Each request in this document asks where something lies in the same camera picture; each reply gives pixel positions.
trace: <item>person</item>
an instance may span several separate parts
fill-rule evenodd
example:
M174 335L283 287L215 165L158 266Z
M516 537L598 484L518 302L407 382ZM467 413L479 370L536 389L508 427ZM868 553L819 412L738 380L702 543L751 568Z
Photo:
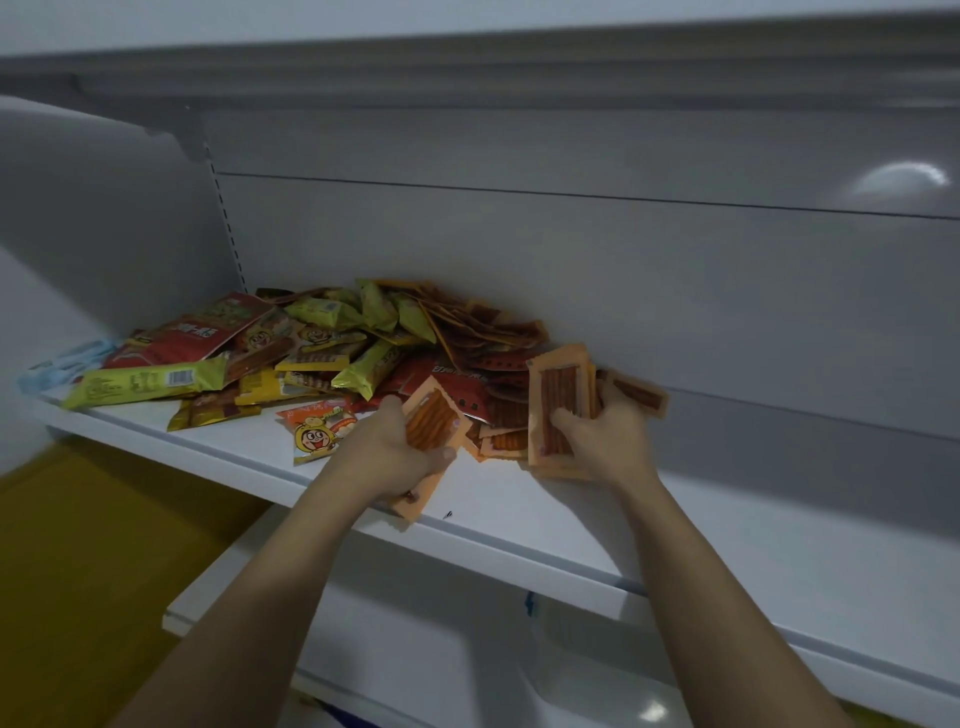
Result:
M596 420L558 410L580 466L606 483L636 537L643 582L698 728L850 726L660 482L640 409L615 387ZM371 503L445 468L407 446L400 401L359 423L283 524L111 723L272 726L337 547Z

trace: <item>light blue package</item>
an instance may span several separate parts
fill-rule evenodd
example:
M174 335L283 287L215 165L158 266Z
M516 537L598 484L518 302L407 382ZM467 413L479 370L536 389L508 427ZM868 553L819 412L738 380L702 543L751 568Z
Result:
M16 386L25 395L37 395L53 387L73 381L88 369L103 366L119 343L112 339L98 339L64 352L31 367L16 378Z

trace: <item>yellow surface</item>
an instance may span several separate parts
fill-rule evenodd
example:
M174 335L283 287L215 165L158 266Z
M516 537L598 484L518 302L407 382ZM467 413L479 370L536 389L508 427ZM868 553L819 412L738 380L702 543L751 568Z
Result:
M80 438L0 478L0 725L103 725L176 644L163 610L267 505Z

